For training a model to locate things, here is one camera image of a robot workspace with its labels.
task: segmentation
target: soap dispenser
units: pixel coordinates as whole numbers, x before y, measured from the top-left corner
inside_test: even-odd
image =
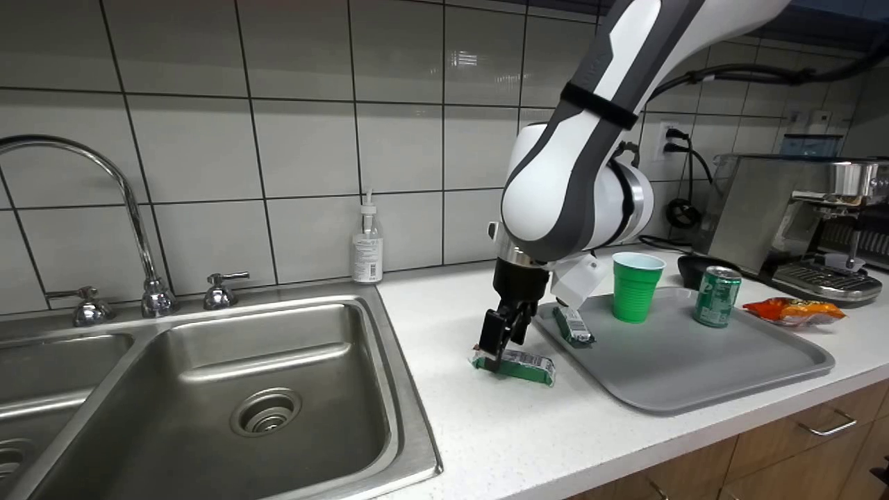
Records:
[[[352,280],[380,283],[384,280],[384,237],[379,228],[379,205],[372,191],[361,197],[361,230],[352,237]]]

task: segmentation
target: green plastic cup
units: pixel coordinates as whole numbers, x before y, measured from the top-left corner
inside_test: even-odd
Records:
[[[614,254],[614,304],[622,322],[646,322],[655,297],[664,262],[648,254]]]

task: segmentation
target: faucet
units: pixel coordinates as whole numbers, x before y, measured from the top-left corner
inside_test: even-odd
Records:
[[[30,151],[30,147],[51,147],[51,151],[66,151],[76,154],[82,160],[86,160],[90,165],[94,165],[97,171],[102,171],[123,191],[123,203],[127,205],[127,218],[137,235],[137,244],[140,244],[140,262],[143,262],[143,273],[145,273],[145,291],[143,291],[143,318],[165,318],[172,312],[172,291],[166,289],[166,283],[159,279],[155,273],[155,260],[147,248],[145,239],[145,226],[140,218],[140,203],[133,194],[130,180],[120,172],[118,165],[112,165],[105,155],[101,155],[97,151],[65,140],[65,137],[2,137],[0,140],[0,155],[11,154],[11,151]]]

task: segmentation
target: green can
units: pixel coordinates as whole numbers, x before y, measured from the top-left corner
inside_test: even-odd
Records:
[[[704,326],[726,329],[741,289],[741,276],[730,268],[705,268],[697,289],[694,318]]]

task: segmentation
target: white countertop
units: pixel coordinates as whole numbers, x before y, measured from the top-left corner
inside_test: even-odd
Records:
[[[678,254],[662,286],[678,283]],[[611,401],[536,329],[529,354],[557,362],[557,385],[498,380],[472,369],[480,318],[498,305],[491,264],[401,276],[380,283],[396,335],[436,435],[446,473],[393,497],[566,497],[689,451],[889,378],[889,291],[841,322],[804,335],[826,348],[832,376],[766,389],[678,416],[651,416]],[[600,291],[611,291],[600,260]],[[740,304],[782,291],[744,280]]]

